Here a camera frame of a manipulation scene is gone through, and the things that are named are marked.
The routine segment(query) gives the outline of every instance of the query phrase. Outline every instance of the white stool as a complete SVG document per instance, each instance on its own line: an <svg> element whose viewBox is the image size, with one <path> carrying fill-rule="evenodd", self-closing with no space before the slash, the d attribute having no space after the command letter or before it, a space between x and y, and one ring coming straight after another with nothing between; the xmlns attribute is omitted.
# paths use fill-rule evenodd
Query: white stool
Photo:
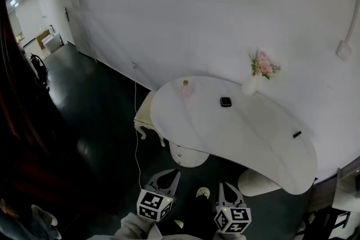
<svg viewBox="0 0 360 240"><path fill-rule="evenodd" d="M146 134L141 129L141 127L145 127L147 129L156 131L150 117L150 105L154 95L155 93L153 91L149 92L149 94L146 96L144 102L141 104L134 118L134 127L136 131L138 131L141 134L141 139L146 138ZM165 147L164 137L161 136L158 131L156 131L156 133L159 135L161 146Z"/></svg>
<svg viewBox="0 0 360 240"><path fill-rule="evenodd" d="M241 194L249 197L268 193L281 188L269 178L252 169L247 169L240 175L237 181L237 187Z"/></svg>
<svg viewBox="0 0 360 240"><path fill-rule="evenodd" d="M188 149L169 141L170 153L174 161L183 167L197 167L208 159L209 154Z"/></svg>

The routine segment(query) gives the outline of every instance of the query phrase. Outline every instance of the white cable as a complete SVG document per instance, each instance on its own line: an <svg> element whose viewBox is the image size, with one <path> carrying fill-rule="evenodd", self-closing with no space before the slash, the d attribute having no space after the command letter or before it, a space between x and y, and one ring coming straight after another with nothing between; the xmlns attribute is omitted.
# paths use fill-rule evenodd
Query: white cable
<svg viewBox="0 0 360 240"><path fill-rule="evenodd" d="M350 28L349 28L348 35L347 35L346 38L345 38L345 43L346 43L346 44L349 44L350 38L351 38L351 36L352 36L352 34L353 34L353 31L354 31L354 28L355 28L356 19L357 19L358 14L359 14L359 6L360 6L360 0L356 0L353 19L352 19L352 22L351 22L351 25L350 25Z"/></svg>
<svg viewBox="0 0 360 240"><path fill-rule="evenodd" d="M137 113L137 110L136 110L136 81L135 81L134 109L135 109L135 115L136 115L136 113ZM140 178L141 178L141 169L140 169L139 162L137 161L137 157L136 157L137 147L138 147L138 145L139 145L139 137L138 137L138 135L137 135L136 129L135 129L135 134L136 134L135 160L136 160L137 167L139 168L139 186L140 186L140 189L142 189L142 187L141 187L141 181L140 181Z"/></svg>

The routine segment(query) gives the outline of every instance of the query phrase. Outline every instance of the gray floor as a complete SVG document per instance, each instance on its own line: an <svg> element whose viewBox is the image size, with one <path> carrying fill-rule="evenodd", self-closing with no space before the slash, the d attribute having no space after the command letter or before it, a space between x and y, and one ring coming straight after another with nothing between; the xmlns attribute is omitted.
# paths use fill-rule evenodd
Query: gray floor
<svg viewBox="0 0 360 240"><path fill-rule="evenodd" d="M134 82L103 64L78 53L67 44L45 59L49 69L50 95L59 111L78 133L78 152L109 195L121 200L119 216L83 214L66 230L64 239L87 239L94 234L114 234L120 219L136 210L140 187L134 158L136 132L133 127ZM148 90L137 87L137 108ZM181 179L177 202L168 219L183 219L183 211L198 187L210 188L215 199L220 181L236 186L245 168L219 157L211 156L196 168L184 168L171 158L169 148L160 145L155 132L149 131L139 140L138 160L141 184L166 169L177 168ZM309 191L293 196L277 190L245 199L251 208L253 222L246 232L248 240L291 240L306 209Z"/></svg>

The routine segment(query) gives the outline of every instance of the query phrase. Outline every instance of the white curved table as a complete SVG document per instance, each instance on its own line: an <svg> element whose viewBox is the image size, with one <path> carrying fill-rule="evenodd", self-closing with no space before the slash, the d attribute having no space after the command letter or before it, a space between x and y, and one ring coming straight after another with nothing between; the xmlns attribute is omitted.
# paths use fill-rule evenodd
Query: white curved table
<svg viewBox="0 0 360 240"><path fill-rule="evenodd" d="M193 93L183 99L188 80ZM231 107L220 98L230 97ZM246 96L241 85L189 76L162 86L150 107L156 130L169 141L251 168L291 194L307 191L316 176L317 156L297 121L269 98Z"/></svg>

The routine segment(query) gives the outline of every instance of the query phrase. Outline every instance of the door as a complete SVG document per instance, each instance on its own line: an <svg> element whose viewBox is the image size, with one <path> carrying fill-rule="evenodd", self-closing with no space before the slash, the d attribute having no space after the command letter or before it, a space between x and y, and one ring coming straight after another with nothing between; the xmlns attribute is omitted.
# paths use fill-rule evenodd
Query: door
<svg viewBox="0 0 360 240"><path fill-rule="evenodd" d="M90 41L86 32L86 27L80 10L79 0L62 0L64 4L64 15L67 18L74 38L76 49L96 59L96 56L90 46Z"/></svg>

